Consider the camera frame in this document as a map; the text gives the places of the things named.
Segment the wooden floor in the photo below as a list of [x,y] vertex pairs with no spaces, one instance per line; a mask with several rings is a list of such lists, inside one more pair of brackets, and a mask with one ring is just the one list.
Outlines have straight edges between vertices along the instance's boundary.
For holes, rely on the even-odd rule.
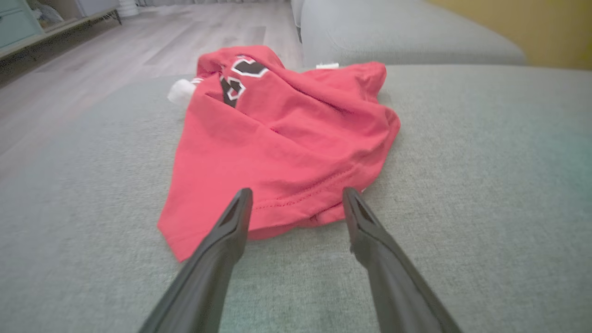
[[98,23],[0,64],[0,181],[116,89],[193,74],[199,55],[251,44],[302,67],[289,2],[151,7],[123,26]]

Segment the gray cushion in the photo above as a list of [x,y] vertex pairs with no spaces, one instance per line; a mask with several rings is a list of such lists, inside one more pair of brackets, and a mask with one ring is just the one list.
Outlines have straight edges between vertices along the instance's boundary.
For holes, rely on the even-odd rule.
[[294,14],[294,24],[300,28],[300,17],[302,16],[302,5],[304,0],[291,0],[292,2],[292,13]]
[[424,1],[307,1],[301,26],[307,66],[526,64],[522,51],[504,37]]
[[[0,183],[1,332],[134,332],[159,300],[180,267],[156,229],[177,79],[119,90]],[[388,68],[379,100],[402,127],[364,198],[465,332],[592,330],[591,87],[590,72]],[[377,330],[343,223],[248,242],[220,328]]]

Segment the red cloth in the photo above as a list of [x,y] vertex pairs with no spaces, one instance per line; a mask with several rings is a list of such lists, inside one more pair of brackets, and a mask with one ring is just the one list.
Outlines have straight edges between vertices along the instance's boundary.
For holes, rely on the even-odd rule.
[[231,47],[201,56],[197,75],[158,222],[180,261],[244,187],[250,239],[343,219],[343,188],[376,179],[399,131],[377,101],[382,63],[296,73],[265,46]]

